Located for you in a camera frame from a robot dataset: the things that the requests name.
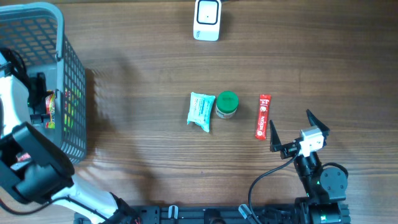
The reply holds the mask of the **red Nescafe stick sachet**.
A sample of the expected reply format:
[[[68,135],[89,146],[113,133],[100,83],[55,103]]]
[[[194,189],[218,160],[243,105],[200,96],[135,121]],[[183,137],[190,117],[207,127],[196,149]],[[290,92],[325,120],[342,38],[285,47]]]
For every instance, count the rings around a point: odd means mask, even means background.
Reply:
[[[259,109],[258,109],[257,127],[255,133],[255,138],[258,140],[266,140],[267,122],[268,122],[270,104],[271,104],[271,95],[259,96]]]

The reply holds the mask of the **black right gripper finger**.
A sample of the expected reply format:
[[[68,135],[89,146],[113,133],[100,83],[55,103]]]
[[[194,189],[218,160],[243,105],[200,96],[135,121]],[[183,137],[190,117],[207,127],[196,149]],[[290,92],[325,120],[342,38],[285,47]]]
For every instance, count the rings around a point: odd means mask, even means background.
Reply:
[[[275,128],[273,120],[269,121],[270,131],[271,131],[271,140],[270,140],[270,151],[277,152],[281,150],[282,144],[277,134],[277,130]]]
[[[309,109],[306,110],[307,118],[311,126],[316,126],[320,129],[324,136],[328,136],[330,129],[322,123]]]

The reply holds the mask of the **green lid jar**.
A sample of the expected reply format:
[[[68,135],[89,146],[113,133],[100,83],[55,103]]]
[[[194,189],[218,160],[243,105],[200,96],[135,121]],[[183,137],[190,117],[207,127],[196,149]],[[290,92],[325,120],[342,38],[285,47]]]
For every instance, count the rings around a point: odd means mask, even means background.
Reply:
[[[221,92],[216,99],[216,114],[222,119],[232,118],[238,108],[239,98],[233,91]]]

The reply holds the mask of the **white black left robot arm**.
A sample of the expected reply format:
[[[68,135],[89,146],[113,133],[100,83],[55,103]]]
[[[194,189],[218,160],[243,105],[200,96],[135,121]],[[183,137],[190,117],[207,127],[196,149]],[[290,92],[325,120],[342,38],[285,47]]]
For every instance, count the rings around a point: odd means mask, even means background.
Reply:
[[[1,49],[1,187],[16,201],[59,205],[91,223],[140,223],[123,199],[75,174],[69,158],[31,124],[30,80],[22,57]]]

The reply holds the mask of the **colourful candy bag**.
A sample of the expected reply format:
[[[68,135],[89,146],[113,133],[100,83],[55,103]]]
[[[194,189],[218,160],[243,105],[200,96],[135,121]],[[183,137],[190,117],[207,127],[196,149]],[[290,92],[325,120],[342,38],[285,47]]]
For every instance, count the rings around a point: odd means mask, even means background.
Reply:
[[[47,129],[55,129],[55,92],[48,91],[45,97],[46,114],[49,115],[49,120],[46,122]]]

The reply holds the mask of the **mint toilet wipes pack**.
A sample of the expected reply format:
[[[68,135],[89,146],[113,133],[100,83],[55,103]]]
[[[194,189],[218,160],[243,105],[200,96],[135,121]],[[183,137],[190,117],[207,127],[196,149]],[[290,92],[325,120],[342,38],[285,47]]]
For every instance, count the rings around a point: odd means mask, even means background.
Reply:
[[[195,123],[206,133],[210,132],[210,116],[216,96],[191,92],[187,124]]]

